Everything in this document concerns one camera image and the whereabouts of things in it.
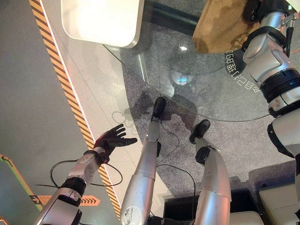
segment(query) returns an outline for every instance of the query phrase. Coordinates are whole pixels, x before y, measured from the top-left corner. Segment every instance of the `orange arrow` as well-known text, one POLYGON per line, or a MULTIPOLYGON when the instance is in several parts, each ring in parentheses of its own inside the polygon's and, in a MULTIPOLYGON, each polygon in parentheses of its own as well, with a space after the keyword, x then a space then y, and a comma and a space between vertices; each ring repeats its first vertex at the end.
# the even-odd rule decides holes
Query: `orange arrow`
MULTIPOLYGON (((50 198, 51 198, 51 195, 38 195, 37 196, 38 202, 40 202, 43 205, 46 205, 47 202, 50 200, 50 198)), ((97 199, 95 196, 84 195, 84 196, 82 196, 80 206, 98 206, 99 203, 100 203, 100 199, 97 199)))
POLYGON ((34 202, 37 202, 37 203, 39 203, 39 199, 38 199, 38 198, 36 198, 35 196, 33 196, 32 200, 33 200, 34 202))

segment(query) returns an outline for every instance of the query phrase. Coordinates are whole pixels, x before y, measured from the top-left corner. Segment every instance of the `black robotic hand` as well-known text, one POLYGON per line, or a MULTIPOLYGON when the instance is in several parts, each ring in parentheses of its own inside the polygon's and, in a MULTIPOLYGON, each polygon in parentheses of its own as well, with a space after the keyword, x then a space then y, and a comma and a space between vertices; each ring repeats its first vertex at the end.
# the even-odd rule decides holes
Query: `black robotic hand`
POLYGON ((108 163, 109 156, 115 147, 123 147, 137 142, 136 138, 123 138, 126 135, 123 132, 125 131, 125 128, 122 128, 123 126, 124 124, 119 124, 111 130, 106 131, 96 140, 94 148, 101 147, 105 150, 104 153, 100 154, 100 156, 104 157, 103 163, 108 163))

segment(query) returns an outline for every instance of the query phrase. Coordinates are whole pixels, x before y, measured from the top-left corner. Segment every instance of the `glass table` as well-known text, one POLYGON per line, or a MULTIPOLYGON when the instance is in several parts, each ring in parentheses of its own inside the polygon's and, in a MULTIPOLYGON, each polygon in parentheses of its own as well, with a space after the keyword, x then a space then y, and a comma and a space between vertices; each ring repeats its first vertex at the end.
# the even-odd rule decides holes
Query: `glass table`
MULTIPOLYGON (((146 0, 138 44, 106 48, 139 79, 201 116, 248 121, 268 115, 268 103, 245 69, 241 50, 196 53, 191 39, 205 2, 146 0)), ((292 49, 300 45, 299 30, 292 49)), ((291 55, 298 69, 299 58, 299 52, 291 55)))

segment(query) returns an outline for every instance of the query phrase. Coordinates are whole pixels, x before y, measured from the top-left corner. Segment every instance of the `brown paper bag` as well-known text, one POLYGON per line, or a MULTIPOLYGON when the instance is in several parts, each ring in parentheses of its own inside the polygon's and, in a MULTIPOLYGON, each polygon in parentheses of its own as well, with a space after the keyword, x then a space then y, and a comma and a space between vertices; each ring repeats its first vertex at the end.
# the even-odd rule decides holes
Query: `brown paper bag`
POLYGON ((247 0, 207 0, 192 41, 199 53, 225 53, 240 49, 259 23, 243 20, 247 0))

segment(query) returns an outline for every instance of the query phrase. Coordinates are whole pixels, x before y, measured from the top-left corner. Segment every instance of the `hazard stripe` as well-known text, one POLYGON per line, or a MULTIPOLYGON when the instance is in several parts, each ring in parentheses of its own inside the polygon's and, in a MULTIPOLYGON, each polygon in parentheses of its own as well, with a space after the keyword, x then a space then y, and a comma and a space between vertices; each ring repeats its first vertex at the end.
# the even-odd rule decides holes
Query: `hazard stripe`
MULTIPOLYGON (((51 26, 47 21, 45 16, 45 10, 41 0, 29 0, 29 3, 32 8, 37 26, 42 35, 43 42, 45 44, 46 50, 49 54, 51 63, 53 64, 54 71, 56 72, 57 78, 61 84, 61 87, 64 91, 64 94, 67 98, 67 101, 70 105, 70 108, 74 114, 78 127, 82 133, 82 136, 89 149, 92 149, 94 146, 94 140, 91 135, 91 131, 88 127, 88 123, 82 113, 82 108, 79 105, 79 100, 76 98, 75 92, 71 85, 70 78, 68 76, 67 69, 63 63, 63 59, 59 54, 57 44, 53 33, 51 32, 51 26)), ((107 175, 107 170, 102 165, 98 169, 99 175, 102 178, 102 182, 105 185, 112 185, 109 176, 107 175)), ((115 209, 118 219, 120 219, 120 204, 115 194, 115 191, 112 187, 105 187, 107 194, 111 200, 112 206, 115 209)))

